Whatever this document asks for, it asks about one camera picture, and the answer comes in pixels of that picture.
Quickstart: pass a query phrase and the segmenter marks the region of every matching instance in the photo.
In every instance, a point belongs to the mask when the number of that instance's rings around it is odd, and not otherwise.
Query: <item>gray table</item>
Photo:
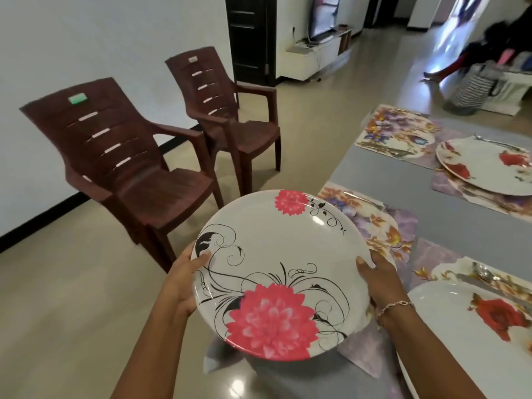
[[[444,126],[480,134],[532,150],[532,139],[447,119]],[[417,236],[472,257],[525,280],[532,280],[532,224],[430,187],[432,171],[355,145],[331,182],[405,208],[419,217]],[[393,353],[381,378],[395,373]],[[372,378],[336,350],[300,363],[248,358],[259,377],[282,395],[294,398],[388,399],[386,384]]]

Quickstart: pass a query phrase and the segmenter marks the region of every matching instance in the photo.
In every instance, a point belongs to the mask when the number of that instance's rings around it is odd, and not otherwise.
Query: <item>chair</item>
[[[176,259],[168,233],[211,193],[223,207],[203,133],[144,119],[112,78],[65,88],[20,110],[61,153],[66,181],[105,206],[166,272]],[[154,134],[187,137],[201,171],[170,172]]]
[[[240,194],[252,192],[251,161],[275,142],[275,168],[281,170],[281,133],[277,118],[277,91],[264,86],[234,83],[214,47],[191,50],[166,60],[185,99],[187,114],[203,127],[207,148],[231,153]],[[235,93],[255,93],[268,100],[269,121],[238,121]]]

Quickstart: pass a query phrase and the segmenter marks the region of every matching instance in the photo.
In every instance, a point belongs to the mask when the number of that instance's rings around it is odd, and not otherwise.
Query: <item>floor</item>
[[[283,167],[270,148],[253,162],[254,190],[291,188],[316,194],[379,103],[447,115],[441,110],[456,78],[437,86],[422,72],[452,61],[463,28],[427,34],[401,28],[364,31],[351,57],[322,81],[278,86]],[[516,117],[480,112],[464,120],[532,135],[530,101]],[[241,119],[267,119],[261,97],[241,95]],[[198,168],[185,143],[165,155],[170,167]],[[238,197],[232,162],[220,153],[216,173],[226,203]],[[170,240],[177,252],[216,212],[205,204]],[[25,399],[108,397],[163,282],[164,274],[117,221],[89,201],[0,255],[0,392]],[[270,398],[242,361],[203,375],[212,333],[195,313],[185,335],[175,397]]]

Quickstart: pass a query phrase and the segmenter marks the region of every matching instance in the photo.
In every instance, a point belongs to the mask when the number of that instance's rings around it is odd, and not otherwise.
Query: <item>bracelet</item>
[[[396,305],[402,305],[402,306],[407,306],[407,305],[410,305],[412,308],[416,309],[416,307],[414,306],[414,304],[412,304],[410,301],[397,301],[397,302],[394,302],[394,303],[391,303],[391,304],[388,304],[386,305],[384,308],[382,308],[382,310],[378,313],[377,315],[377,320],[379,320],[379,318],[382,316],[382,314],[384,314],[386,311],[388,311],[390,308],[393,308],[395,307]]]

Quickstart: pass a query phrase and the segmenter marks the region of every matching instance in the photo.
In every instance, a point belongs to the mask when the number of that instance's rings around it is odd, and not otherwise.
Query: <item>hand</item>
[[[370,250],[370,254],[375,268],[370,268],[360,256],[356,258],[356,267],[368,284],[369,295],[376,304],[377,313],[388,304],[397,301],[410,301],[395,267],[377,251]],[[386,318],[383,314],[379,319],[384,327],[386,327]]]
[[[177,302],[177,313],[186,316],[196,310],[196,299],[192,295],[194,273],[202,268],[210,259],[211,253],[206,251],[200,257],[190,260],[195,242],[187,246],[173,263],[164,282],[162,293]]]

